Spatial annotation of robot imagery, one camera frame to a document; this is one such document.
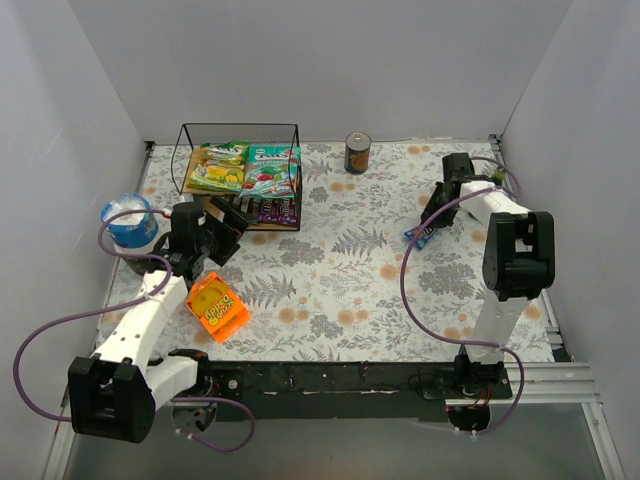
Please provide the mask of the blue M&M candy bag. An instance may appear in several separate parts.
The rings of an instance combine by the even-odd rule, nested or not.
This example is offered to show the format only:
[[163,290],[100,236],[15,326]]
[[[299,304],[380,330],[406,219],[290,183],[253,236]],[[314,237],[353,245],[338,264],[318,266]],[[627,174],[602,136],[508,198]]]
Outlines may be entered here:
[[416,226],[410,230],[404,232],[404,237],[409,241],[415,241],[414,247],[417,250],[422,250],[431,238],[438,232],[437,228],[426,227],[422,232],[419,232],[420,227]]

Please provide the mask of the teal red candy bag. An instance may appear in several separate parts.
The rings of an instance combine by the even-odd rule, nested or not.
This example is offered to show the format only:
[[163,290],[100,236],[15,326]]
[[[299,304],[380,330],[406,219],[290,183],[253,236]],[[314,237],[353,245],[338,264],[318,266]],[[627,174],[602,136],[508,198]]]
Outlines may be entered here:
[[239,197],[270,200],[294,198],[299,165],[299,147],[252,145]]

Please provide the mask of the green yellow candy bag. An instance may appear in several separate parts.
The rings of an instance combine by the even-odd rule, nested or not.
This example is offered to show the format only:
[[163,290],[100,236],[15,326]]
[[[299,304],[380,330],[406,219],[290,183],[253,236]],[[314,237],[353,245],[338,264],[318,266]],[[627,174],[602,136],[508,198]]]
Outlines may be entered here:
[[250,146],[249,142],[238,140],[203,143],[191,155],[185,186],[207,192],[239,193]]

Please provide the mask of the purple M&M candy bag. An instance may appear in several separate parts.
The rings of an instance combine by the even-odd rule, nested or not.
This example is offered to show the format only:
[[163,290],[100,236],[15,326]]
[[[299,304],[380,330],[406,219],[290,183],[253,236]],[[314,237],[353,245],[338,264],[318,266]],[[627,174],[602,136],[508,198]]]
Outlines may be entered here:
[[278,223],[287,227],[297,227],[299,224],[299,215],[297,212],[296,200],[280,199],[278,207]]

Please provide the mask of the brown M&M candy bag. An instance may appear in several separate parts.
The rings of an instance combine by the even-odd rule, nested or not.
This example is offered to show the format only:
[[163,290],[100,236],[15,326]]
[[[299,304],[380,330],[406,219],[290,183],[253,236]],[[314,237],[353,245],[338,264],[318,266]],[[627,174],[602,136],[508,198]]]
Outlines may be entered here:
[[276,224],[280,219],[280,201],[278,199],[263,199],[260,202],[258,221],[260,223]]

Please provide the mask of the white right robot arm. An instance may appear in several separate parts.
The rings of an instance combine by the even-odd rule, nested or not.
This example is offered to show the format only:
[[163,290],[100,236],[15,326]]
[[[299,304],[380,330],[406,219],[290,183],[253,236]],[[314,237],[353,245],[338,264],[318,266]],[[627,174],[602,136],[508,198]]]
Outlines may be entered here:
[[436,184],[421,220],[429,225],[417,237],[422,247],[453,224],[458,210],[487,227],[482,278],[483,305],[469,341],[459,347],[425,390],[433,397],[487,395],[508,382],[504,351],[529,303],[555,279],[553,216],[519,205],[492,179],[475,172],[467,153],[443,157],[443,180]]

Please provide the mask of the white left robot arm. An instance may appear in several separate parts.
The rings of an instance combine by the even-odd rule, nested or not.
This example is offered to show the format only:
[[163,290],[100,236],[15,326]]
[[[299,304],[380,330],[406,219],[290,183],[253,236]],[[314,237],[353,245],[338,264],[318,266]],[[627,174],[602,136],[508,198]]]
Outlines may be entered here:
[[134,300],[112,334],[90,356],[77,357],[68,369],[71,423],[75,432],[139,443],[149,434],[160,407],[180,395],[206,395],[214,381],[206,373],[208,356],[178,350],[156,366],[149,361],[171,314],[202,274],[205,260],[224,265],[240,248],[239,240],[255,222],[220,197],[211,204],[176,204],[170,229],[144,255],[145,273]]

